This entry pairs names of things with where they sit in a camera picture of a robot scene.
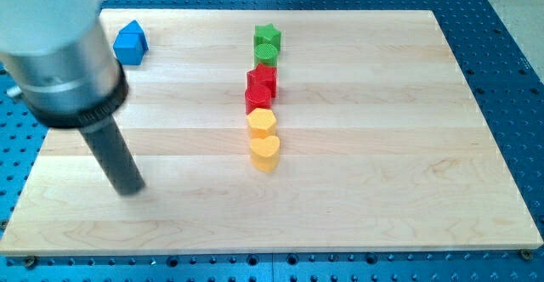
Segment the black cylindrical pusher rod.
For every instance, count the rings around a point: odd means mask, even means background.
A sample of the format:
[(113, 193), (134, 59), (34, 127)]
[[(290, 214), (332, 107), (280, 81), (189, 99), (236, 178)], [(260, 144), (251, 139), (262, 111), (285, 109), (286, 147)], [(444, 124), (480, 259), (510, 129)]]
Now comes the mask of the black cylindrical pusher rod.
[(113, 189), (119, 195), (135, 195), (145, 181), (112, 116), (79, 129)]

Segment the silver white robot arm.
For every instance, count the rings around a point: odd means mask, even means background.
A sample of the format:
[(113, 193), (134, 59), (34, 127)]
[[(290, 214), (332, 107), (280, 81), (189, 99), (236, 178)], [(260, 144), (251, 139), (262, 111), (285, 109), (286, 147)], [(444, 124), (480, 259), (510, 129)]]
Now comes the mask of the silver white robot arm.
[(77, 129), (119, 195), (144, 186), (113, 118), (128, 95), (99, 9), (104, 0), (1, 0), (1, 62), (45, 126)]

